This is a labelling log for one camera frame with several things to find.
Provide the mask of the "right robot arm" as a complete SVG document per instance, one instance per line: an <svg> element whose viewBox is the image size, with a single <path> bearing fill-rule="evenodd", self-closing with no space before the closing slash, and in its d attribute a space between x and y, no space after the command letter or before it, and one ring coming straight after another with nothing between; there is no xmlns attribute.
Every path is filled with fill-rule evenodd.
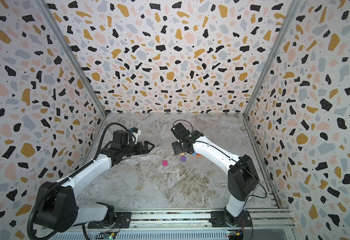
<svg viewBox="0 0 350 240"><path fill-rule="evenodd" d="M248 155L233 154L209 140L198 130L189 131L177 123L171 129L176 141L172 143L175 155L197 153L221 168L227 175L230 192L228 204L222 217L213 217L211 222L217 226L236 226L241 223L240 216L249 197L260 184L253 160Z"/></svg>

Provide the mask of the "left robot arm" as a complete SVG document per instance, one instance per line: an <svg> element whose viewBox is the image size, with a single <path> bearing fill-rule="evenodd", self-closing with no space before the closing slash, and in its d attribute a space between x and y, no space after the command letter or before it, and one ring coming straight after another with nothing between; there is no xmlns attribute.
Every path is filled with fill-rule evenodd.
<svg viewBox="0 0 350 240"><path fill-rule="evenodd" d="M110 142L99 143L92 160L57 182L42 184L27 222L29 238L37 238L34 225L52 230L52 235L87 223L101 228L115 227L119 221L113 205L97 202L92 206L79 206L77 196L99 175L121 161L150 153L155 145L139 142L139 134L137 128L114 132Z"/></svg>

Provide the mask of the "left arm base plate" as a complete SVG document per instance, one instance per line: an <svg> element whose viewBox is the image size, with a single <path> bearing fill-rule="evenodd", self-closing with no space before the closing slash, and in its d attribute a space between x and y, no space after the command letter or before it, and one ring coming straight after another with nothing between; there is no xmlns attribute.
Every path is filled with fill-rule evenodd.
<svg viewBox="0 0 350 240"><path fill-rule="evenodd" d="M103 221L88 223L88 229L119 230L128 229L132 219L131 212L116 212L107 214Z"/></svg>

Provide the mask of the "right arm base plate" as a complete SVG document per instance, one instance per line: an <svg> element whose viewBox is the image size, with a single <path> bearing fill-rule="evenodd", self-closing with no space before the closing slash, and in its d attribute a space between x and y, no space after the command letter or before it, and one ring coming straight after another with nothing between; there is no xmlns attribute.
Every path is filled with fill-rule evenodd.
<svg viewBox="0 0 350 240"><path fill-rule="evenodd" d="M209 222L214 228L231 227L242 228L252 227L252 218L248 211L242 211L237 217L233 217L228 211L213 211Z"/></svg>

